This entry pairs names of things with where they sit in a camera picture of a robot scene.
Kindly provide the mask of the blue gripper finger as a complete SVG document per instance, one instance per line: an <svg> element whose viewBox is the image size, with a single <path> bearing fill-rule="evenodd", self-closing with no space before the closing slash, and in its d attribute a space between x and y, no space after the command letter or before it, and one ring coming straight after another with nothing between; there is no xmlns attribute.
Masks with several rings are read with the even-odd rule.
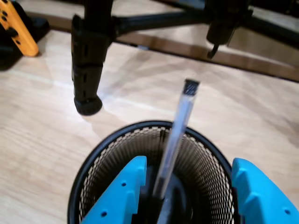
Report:
<svg viewBox="0 0 299 224"><path fill-rule="evenodd" d="M83 224L130 224L146 183L147 158L133 158L84 217Z"/></svg>
<svg viewBox="0 0 299 224"><path fill-rule="evenodd" d="M256 165L235 158L232 187L241 224L297 224L299 211L281 189Z"/></svg>

